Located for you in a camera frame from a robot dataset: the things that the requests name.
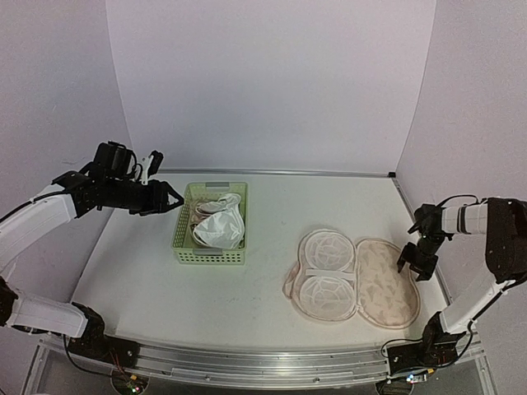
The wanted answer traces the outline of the pink bra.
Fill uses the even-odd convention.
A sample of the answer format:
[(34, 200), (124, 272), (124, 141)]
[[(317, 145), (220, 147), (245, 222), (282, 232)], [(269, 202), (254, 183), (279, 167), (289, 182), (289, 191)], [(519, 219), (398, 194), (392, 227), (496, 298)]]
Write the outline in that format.
[(193, 230), (202, 221), (205, 221), (208, 217), (216, 214), (217, 212), (223, 211), (224, 205), (219, 201), (193, 201), (189, 211), (189, 227)]

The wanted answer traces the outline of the green plastic basket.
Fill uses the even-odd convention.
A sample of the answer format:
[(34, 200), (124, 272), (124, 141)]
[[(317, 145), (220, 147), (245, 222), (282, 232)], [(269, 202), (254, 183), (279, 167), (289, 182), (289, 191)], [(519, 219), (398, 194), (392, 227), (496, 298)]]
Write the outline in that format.
[(172, 249), (182, 264), (245, 263), (249, 188), (246, 182), (190, 183)]

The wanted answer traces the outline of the white bra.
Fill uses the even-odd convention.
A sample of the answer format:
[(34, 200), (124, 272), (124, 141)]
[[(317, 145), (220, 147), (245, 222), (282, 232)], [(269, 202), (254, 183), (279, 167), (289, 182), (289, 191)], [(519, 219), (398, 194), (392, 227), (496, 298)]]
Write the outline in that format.
[(191, 235), (197, 244), (206, 248), (236, 249), (245, 236), (245, 222), (240, 213), (241, 195), (227, 193), (213, 201), (222, 203), (224, 210), (202, 221), (191, 230)]

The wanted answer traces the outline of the floral mesh laundry bag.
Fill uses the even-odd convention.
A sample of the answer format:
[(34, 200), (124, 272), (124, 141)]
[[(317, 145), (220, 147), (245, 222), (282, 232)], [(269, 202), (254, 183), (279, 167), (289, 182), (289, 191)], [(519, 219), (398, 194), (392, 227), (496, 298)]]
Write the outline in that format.
[(408, 328), (420, 314), (421, 296), (410, 271), (398, 269), (400, 253), (384, 239), (355, 244), (336, 230), (311, 231), (298, 245), (282, 293), (317, 321), (343, 322), (359, 314), (378, 328)]

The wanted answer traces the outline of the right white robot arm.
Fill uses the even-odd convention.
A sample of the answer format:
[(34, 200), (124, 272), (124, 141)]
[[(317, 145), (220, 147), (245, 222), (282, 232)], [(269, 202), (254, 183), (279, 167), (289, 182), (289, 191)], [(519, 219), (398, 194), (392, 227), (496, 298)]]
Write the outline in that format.
[(449, 335), (468, 331), (495, 300), (526, 282), (526, 202), (486, 197), (455, 206), (451, 201), (456, 198), (424, 203), (414, 212), (408, 233), (416, 233), (417, 241), (403, 247), (397, 262), (399, 270), (408, 268), (418, 281), (428, 281), (445, 242), (480, 241), (479, 267), (472, 282), (436, 314), (438, 330)]

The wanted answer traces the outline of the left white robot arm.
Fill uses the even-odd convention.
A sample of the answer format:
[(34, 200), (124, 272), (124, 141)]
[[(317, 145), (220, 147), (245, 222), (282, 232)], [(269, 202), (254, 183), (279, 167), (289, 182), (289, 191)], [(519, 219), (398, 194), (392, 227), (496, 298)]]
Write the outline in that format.
[(8, 279), (16, 261), (57, 229), (105, 208), (132, 216), (166, 214), (183, 206), (170, 183), (156, 178), (164, 156), (152, 151), (139, 159), (119, 142), (102, 142), (92, 160), (69, 170), (1, 218), (1, 325), (27, 332), (78, 338), (94, 360), (110, 353), (110, 340), (89, 328), (86, 307), (23, 291)]

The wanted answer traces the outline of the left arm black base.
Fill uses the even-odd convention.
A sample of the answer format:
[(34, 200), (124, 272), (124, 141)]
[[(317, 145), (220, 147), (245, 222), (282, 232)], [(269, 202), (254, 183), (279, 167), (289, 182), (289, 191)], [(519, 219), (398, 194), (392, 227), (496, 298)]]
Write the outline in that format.
[(139, 343), (107, 335), (105, 321), (95, 310), (75, 302), (72, 304), (82, 311), (87, 324), (80, 337), (66, 340), (66, 350), (76, 356), (133, 368), (138, 360)]

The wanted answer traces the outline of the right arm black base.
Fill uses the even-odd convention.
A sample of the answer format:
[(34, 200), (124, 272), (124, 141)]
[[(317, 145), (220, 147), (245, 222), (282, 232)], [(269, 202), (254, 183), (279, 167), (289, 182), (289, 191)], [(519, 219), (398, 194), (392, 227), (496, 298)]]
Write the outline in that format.
[(473, 325), (470, 319), (462, 332), (449, 333), (441, 326), (440, 314), (436, 313), (424, 327), (420, 339), (404, 339), (403, 344), (396, 346), (390, 343), (401, 342), (401, 339), (386, 342), (380, 352), (388, 361), (389, 375), (394, 377), (454, 365), (471, 345)]

